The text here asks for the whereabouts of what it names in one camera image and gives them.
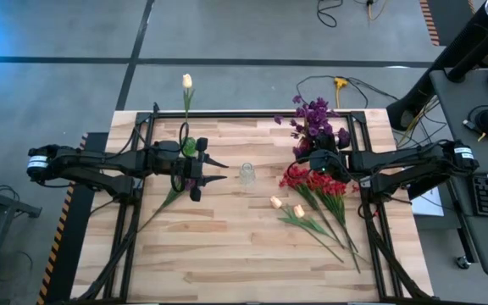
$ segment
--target wooden tabletop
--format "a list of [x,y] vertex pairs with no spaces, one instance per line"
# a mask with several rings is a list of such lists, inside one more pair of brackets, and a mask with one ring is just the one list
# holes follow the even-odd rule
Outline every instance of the wooden tabletop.
[[[386,111],[364,111],[373,150],[395,150]],[[135,117],[136,112],[131,111],[114,114],[108,152],[117,152],[124,146]],[[156,119],[153,138],[176,139],[181,122],[182,119]],[[189,119],[189,123],[190,136],[207,137],[207,153],[230,166],[219,169],[206,165],[205,175],[229,178],[203,188],[201,202],[192,202],[187,194],[178,198],[139,233],[129,302],[378,300],[365,225],[357,214],[358,193],[348,192],[345,204],[347,228],[364,258],[358,260],[361,274],[351,255],[337,243],[320,237],[344,263],[302,229],[279,221],[277,218],[283,213],[271,208],[269,198],[277,196],[285,204],[302,204],[308,214],[319,219],[293,190],[278,187],[286,167],[295,159],[291,148],[296,140],[289,137],[291,127],[287,121],[277,125],[272,119]],[[345,120],[332,119],[331,124],[338,129]],[[239,181],[239,169],[244,163],[255,167],[257,178],[252,187],[244,187]],[[146,179],[139,227],[163,202],[169,188],[167,176],[152,175]],[[398,191],[395,197],[408,199],[405,191]],[[109,200],[106,193],[98,193],[92,208]],[[411,207],[389,202],[385,208],[397,258],[421,289],[431,294]],[[73,297],[87,289],[108,261],[117,214],[118,204],[111,204],[90,217]],[[328,211],[325,215],[342,236]],[[114,293],[119,291],[124,259],[121,261]],[[385,260],[382,263],[391,291]]]

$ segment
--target black desk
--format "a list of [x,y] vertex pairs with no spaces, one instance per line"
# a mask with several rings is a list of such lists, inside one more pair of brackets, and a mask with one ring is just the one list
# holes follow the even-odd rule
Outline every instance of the black desk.
[[[462,83],[449,81],[443,71],[430,73],[435,92],[440,99],[453,139],[470,146],[480,162],[478,174],[488,174],[488,138],[477,142],[477,136],[463,126],[469,111],[479,105],[488,105],[488,70],[468,73]],[[488,217],[474,216],[470,189],[466,180],[451,179],[458,206],[475,245],[483,270],[488,274]]]

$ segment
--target gray floor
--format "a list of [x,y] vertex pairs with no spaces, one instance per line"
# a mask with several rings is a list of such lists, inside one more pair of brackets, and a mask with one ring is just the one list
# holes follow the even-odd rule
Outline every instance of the gray floor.
[[[0,56],[128,58],[146,0],[0,1]],[[430,43],[418,0],[392,0],[374,23],[363,6],[346,1],[333,14],[338,28],[315,17],[306,0],[157,0],[141,49],[142,58],[270,58],[427,62],[441,52]],[[63,192],[30,183],[27,150],[49,143],[76,146],[87,131],[108,131],[126,65],[0,64],[0,184],[25,202],[43,207],[39,219],[17,219],[0,256],[0,298],[31,304],[41,284]],[[402,96],[423,69],[379,67],[267,67],[139,65],[125,109],[180,109],[183,73],[193,75],[194,109],[290,108],[295,84],[308,75],[352,76]],[[328,80],[302,85],[305,98],[334,98]],[[364,90],[369,107],[391,101]],[[349,88],[343,108],[361,108]],[[431,118],[443,120],[440,108]],[[430,133],[438,124],[424,121]],[[432,138],[450,137],[444,129]],[[414,138],[424,139],[416,130]],[[479,265],[457,269],[462,254],[453,230],[419,232],[435,294],[449,300],[488,302],[488,276]],[[28,252],[34,268],[17,251]]]

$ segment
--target desk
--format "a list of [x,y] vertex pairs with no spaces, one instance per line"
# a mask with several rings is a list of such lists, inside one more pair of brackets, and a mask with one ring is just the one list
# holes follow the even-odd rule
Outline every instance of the desk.
[[[443,71],[431,72],[430,78],[453,138],[472,148],[480,162],[476,173],[488,174],[488,138],[477,142],[475,133],[463,127],[463,120],[472,108],[488,105],[488,70],[471,71],[462,83],[449,81]],[[488,217],[474,216],[473,195],[465,179],[452,178],[452,184],[483,270],[488,274]]]
[[[373,149],[394,150],[386,111],[365,111]],[[124,146],[135,117],[136,112],[114,114],[107,151],[117,152]],[[156,119],[153,138],[176,139],[181,122]],[[207,153],[230,166],[219,169],[206,165],[205,175],[229,178],[205,187],[201,202],[180,197],[139,233],[128,302],[377,300],[371,263],[360,261],[362,273],[358,274],[349,253],[324,240],[345,261],[338,262],[306,232],[281,223],[277,218],[282,212],[270,206],[269,197],[275,195],[284,203],[302,204],[311,213],[294,191],[278,187],[294,160],[291,148],[296,140],[289,137],[288,120],[282,126],[272,119],[190,119],[189,123],[190,136],[207,137]],[[345,123],[334,119],[331,124],[337,129]],[[253,188],[243,189],[238,180],[245,162],[255,166]],[[167,176],[152,175],[145,180],[139,227],[159,207],[169,188]],[[408,199],[402,191],[395,196]],[[98,193],[92,208],[107,201],[106,193]],[[357,215],[359,204],[358,194],[347,195],[347,225],[359,253],[371,262],[364,221]],[[421,289],[432,294],[411,207],[399,202],[385,207],[395,254]],[[108,205],[90,217],[72,297],[83,293],[108,261],[118,208],[117,204]],[[389,285],[385,261],[382,267]],[[121,269],[116,272],[114,293],[119,292]]]

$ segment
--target wheel caster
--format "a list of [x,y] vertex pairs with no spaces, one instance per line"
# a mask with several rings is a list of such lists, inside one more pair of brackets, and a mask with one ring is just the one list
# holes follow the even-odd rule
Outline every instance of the wheel caster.
[[460,258],[455,258],[455,263],[460,269],[468,269],[470,268],[471,263],[469,263],[468,259],[466,259],[466,255],[463,255]]

